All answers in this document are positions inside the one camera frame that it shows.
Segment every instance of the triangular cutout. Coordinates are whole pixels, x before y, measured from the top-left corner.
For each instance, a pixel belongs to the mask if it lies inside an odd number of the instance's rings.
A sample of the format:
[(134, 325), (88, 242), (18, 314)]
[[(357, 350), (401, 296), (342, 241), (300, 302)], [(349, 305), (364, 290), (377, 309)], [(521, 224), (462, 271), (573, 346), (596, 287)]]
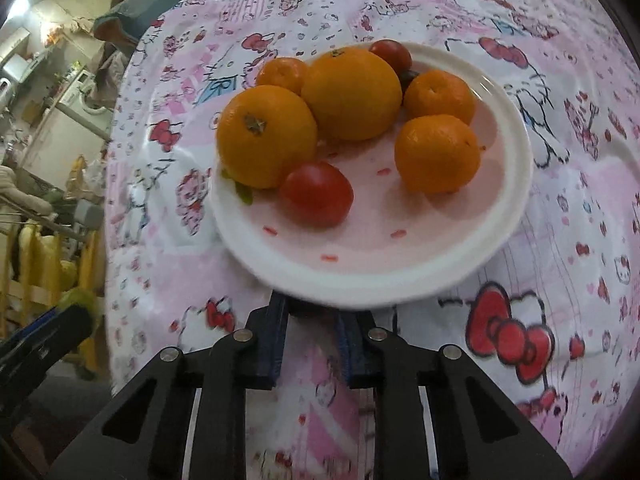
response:
[(155, 379), (149, 379), (129, 400), (105, 423), (102, 434), (135, 444), (145, 422), (146, 411), (156, 390)]
[(480, 430), (480, 438), (485, 443), (492, 444), (518, 434), (518, 427), (484, 390), (478, 380), (468, 377), (465, 384)]

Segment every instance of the hello kitty print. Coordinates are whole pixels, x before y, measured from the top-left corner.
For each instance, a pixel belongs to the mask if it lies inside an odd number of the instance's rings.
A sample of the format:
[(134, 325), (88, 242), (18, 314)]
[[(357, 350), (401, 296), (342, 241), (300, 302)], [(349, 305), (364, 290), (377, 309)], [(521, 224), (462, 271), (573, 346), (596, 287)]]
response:
[[(640, 378), (640, 73), (596, 0), (184, 0), (159, 16), (109, 152), (114, 389), (164, 346), (208, 348), (268, 302), (208, 203), (228, 101), (268, 60), (381, 38), (446, 50), (501, 85), (536, 171), (489, 262), (378, 323), (465, 349), (577, 474)], [(251, 480), (372, 478), (373, 399), (345, 387), (332, 330), (292, 322), (278, 387), (247, 399)]]

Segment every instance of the screw head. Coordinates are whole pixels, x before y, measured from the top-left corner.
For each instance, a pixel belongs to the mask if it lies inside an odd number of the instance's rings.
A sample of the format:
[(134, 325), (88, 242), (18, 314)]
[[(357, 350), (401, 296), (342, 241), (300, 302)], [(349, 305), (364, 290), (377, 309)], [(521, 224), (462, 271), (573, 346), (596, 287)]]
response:
[(447, 345), (442, 349), (442, 355), (447, 359), (451, 359), (455, 361), (456, 359), (460, 359), (462, 357), (462, 350), (455, 345)]
[(251, 332), (248, 328), (241, 328), (234, 332), (234, 339), (239, 343), (246, 343), (254, 336), (254, 333)]
[(386, 330), (384, 328), (375, 327), (369, 330), (369, 339), (373, 341), (384, 341), (386, 339)]
[(165, 363), (175, 361), (180, 355), (180, 351), (175, 346), (168, 346), (160, 351), (160, 358)]

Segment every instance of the tangerine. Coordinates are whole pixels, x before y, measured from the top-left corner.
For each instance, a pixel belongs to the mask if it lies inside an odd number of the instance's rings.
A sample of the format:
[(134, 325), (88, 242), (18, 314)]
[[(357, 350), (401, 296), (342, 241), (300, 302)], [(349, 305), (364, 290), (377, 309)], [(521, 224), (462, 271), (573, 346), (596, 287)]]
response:
[(398, 76), (381, 57), (346, 47), (318, 57), (300, 96), (318, 122), (321, 137), (365, 140), (382, 134), (402, 104)]
[(318, 126), (306, 103), (272, 85), (233, 97), (218, 121), (216, 142), (229, 176), (249, 187), (278, 187), (316, 153)]
[(255, 83), (281, 86), (300, 95), (307, 70), (308, 65), (295, 57), (277, 57), (262, 66)]
[(408, 121), (396, 139), (394, 156), (405, 186), (427, 194), (459, 190), (480, 167), (476, 134), (450, 115)]
[(471, 124), (476, 100), (463, 79), (444, 70), (429, 70), (411, 81), (404, 93), (404, 108), (411, 117), (445, 114)]

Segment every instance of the plate rim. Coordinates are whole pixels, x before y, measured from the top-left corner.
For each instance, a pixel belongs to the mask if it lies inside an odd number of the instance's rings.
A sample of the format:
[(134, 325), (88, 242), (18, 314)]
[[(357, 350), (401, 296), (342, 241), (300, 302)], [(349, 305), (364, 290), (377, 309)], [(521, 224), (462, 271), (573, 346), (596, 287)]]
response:
[[(371, 44), (372, 42), (363, 42), (347, 46), (368, 48)], [(215, 151), (215, 164), (212, 165), (213, 174), (209, 179), (208, 199), (212, 206), (213, 216), (215, 218), (215, 223), (217, 224), (220, 237), (222, 238), (225, 247), (236, 259), (238, 259), (243, 267), (251, 272), (252, 275), (254, 275), (260, 282), (274, 288), (274, 290), (300, 298), (301, 300), (313, 301), (315, 303), (338, 307), (345, 310), (384, 308), (393, 304), (428, 298), (442, 290), (445, 290), (446, 288), (455, 286), (461, 280), (464, 280), (473, 273), (473, 271), (478, 267), (485, 264), (511, 237), (511, 234), (517, 228), (524, 210), (526, 209), (527, 202), (529, 201), (529, 191), (534, 169), (529, 134), (527, 133), (527, 129), (520, 112), (516, 108), (515, 104), (509, 99), (507, 93), (500, 84), (466, 60), (433, 46), (414, 42), (404, 42), (403, 44), (409, 49), (412, 56), (415, 55), (417, 57), (427, 58), (430, 60), (428, 64), (432, 66), (442, 67), (444, 65), (446, 66), (445, 70), (448, 72), (459, 76), (466, 76), (466, 78), (472, 78), (473, 84), (470, 84), (472, 88), (481, 86), (484, 88), (487, 95), (493, 94), (498, 103), (505, 104), (504, 110), (500, 113), (500, 117), (503, 117), (509, 126), (514, 126), (514, 129), (512, 130), (510, 128), (510, 132), (506, 133), (503, 132), (501, 128), (498, 128), (497, 135), (502, 138), (504, 150), (503, 160), (505, 162), (502, 189), (500, 190), (495, 203), (492, 205), (492, 208), (489, 209), (487, 218), (478, 228), (472, 231), (467, 240), (474, 238), (474, 235), (477, 235), (480, 228), (483, 227), (484, 230), (492, 232), (494, 236), (488, 241), (484, 241), (484, 244), (486, 245), (484, 250), (476, 251), (475, 253), (463, 251), (463, 254), (460, 254), (454, 259), (454, 262), (456, 264), (460, 264), (460, 268), (463, 270), (458, 269), (457, 273), (449, 273), (448, 276), (442, 276), (442, 272), (440, 272), (440, 276), (436, 276), (438, 278), (437, 280), (434, 280), (434, 276), (431, 276), (430, 279), (427, 280), (427, 283), (429, 283), (430, 286), (423, 287), (420, 287), (419, 285), (424, 284), (424, 275), (416, 273), (416, 269), (427, 266), (430, 260), (403, 269), (377, 274), (356, 274), (352, 272), (336, 273), (312, 269), (303, 266), (302, 264), (292, 262), (288, 260), (288, 258), (280, 258), (279, 261), (274, 262), (272, 256), (273, 253), (277, 253), (277, 251), (273, 248), (269, 248), (267, 251), (257, 251), (255, 249), (255, 243), (252, 243), (252, 240), (256, 240), (257, 243), (260, 244), (260, 239), (257, 236), (256, 230), (250, 230), (250, 232), (242, 231), (236, 235), (235, 231), (238, 227), (238, 222), (233, 222), (233, 218), (229, 218), (229, 211), (225, 211), (223, 209), (222, 205), (223, 203), (226, 203), (223, 195), (228, 196), (232, 193), (234, 199), (239, 203), (239, 206), (245, 205), (240, 204), (240, 201), (235, 196), (235, 191), (231, 189), (233, 186), (231, 186), (230, 181), (224, 179), (220, 175), (220, 162), (217, 151)], [(491, 110), (492, 113), (494, 113), (494, 116), (498, 118), (498, 114), (495, 109), (491, 108)], [(517, 136), (513, 135), (514, 130), (518, 130)], [(513, 137), (513, 140), (509, 140), (508, 135)], [(523, 155), (526, 156), (526, 165), (522, 163), (522, 160), (516, 160), (516, 158)], [(493, 226), (489, 226), (488, 220), (490, 217), (497, 216), (495, 214), (495, 210), (499, 209), (500, 206), (502, 209), (505, 209), (506, 202), (504, 195), (508, 192), (509, 188), (513, 188), (511, 189), (508, 197), (510, 200), (508, 209), (511, 213), (506, 216), (504, 222), (494, 222)], [(262, 243), (261, 246), (268, 247), (265, 243)], [(461, 246), (462, 244), (458, 244), (454, 246), (452, 250), (457, 249), (458, 252), (460, 252)], [(481, 248), (482, 245), (475, 244), (474, 247)], [(444, 251), (436, 258), (436, 261), (443, 258), (447, 259), (447, 255), (449, 255), (448, 259), (450, 259), (450, 253), (451, 250)], [(306, 277), (300, 276), (300, 269), (303, 269), (303, 274), (306, 274)], [(387, 282), (389, 276), (393, 277), (398, 274), (404, 276), (404, 278), (399, 280), (398, 283), (393, 286), (390, 286), (388, 283), (385, 286), (381, 286), (381, 280), (382, 282)], [(333, 283), (329, 285), (327, 283), (319, 284), (318, 280), (309, 278), (309, 276), (314, 275), (334, 276), (335, 279), (333, 280)], [(344, 285), (343, 282), (345, 281), (345, 278), (352, 281), (350, 286)]]

